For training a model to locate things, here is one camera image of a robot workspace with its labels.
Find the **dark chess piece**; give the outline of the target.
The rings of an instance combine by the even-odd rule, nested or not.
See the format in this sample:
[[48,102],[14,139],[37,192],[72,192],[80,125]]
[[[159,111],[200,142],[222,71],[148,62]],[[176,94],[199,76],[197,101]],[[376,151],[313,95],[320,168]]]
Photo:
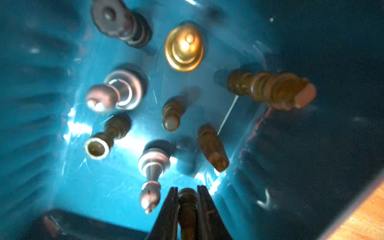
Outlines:
[[178,192],[179,216],[182,240],[197,239],[197,203],[198,197],[195,190],[190,188]]
[[230,165],[230,161],[214,127],[211,125],[201,126],[197,132],[197,140],[203,155],[210,164],[219,173],[225,171]]
[[238,96],[250,96],[257,103],[266,103],[282,111],[300,109],[317,96],[315,85],[307,78],[292,73],[273,74],[263,71],[253,74],[238,69],[230,73],[227,86]]
[[181,124],[183,107],[179,101],[170,100],[162,109],[163,128],[168,132],[174,132]]
[[131,129],[129,117],[112,116],[104,125],[104,130],[88,138],[84,150],[92,160],[105,159],[111,152],[114,142],[123,139]]
[[127,8],[123,1],[92,1],[91,14],[95,26],[102,34],[119,39],[130,47],[142,48],[152,38],[148,21],[141,14]]

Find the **silver chess piece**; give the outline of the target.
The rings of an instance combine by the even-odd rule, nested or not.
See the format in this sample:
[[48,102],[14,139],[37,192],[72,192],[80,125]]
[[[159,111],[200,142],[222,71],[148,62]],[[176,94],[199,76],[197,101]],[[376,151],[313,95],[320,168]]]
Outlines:
[[161,149],[148,149],[139,158],[139,171],[147,179],[142,185],[139,198],[140,205],[146,214],[150,214],[158,206],[161,200],[159,179],[168,171],[170,166],[170,156]]
[[115,70],[103,84],[94,85],[87,91],[85,101],[93,112],[108,114],[114,110],[131,111],[137,108],[143,95],[138,75],[127,70]]

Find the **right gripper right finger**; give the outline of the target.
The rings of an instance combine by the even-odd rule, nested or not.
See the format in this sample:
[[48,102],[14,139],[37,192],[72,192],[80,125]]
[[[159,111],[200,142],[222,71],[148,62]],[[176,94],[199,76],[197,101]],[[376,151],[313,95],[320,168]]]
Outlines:
[[198,240],[232,240],[206,186],[197,186]]

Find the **teal plastic storage box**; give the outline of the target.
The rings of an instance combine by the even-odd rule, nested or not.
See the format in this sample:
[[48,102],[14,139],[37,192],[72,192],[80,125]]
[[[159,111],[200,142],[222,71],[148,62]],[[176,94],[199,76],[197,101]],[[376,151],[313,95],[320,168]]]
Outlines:
[[[140,240],[146,214],[138,161],[170,155],[172,187],[207,187],[234,240],[329,236],[384,177],[383,1],[124,1],[152,29],[139,49],[102,34],[92,1],[1,1],[1,239]],[[165,41],[177,26],[201,32],[204,57],[174,70]],[[292,73],[316,98],[276,110],[227,86],[231,72]],[[115,70],[139,76],[131,111],[98,114],[87,91]],[[170,100],[183,107],[163,128]],[[128,134],[92,160],[85,141],[112,116]],[[219,173],[197,132],[211,125],[230,165]]]

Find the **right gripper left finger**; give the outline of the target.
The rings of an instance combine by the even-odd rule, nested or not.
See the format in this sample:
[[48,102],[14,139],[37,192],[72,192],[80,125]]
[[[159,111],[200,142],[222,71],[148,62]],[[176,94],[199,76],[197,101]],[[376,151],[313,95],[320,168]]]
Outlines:
[[176,240],[178,234],[178,188],[170,188],[157,220],[147,240]]

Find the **gold chess piece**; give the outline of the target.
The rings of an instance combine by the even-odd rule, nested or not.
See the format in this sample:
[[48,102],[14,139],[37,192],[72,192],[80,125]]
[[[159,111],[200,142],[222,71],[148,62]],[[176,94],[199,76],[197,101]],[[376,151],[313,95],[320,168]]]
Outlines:
[[169,65],[179,72],[196,69],[204,57],[203,36],[193,24],[174,28],[165,41],[165,57]]

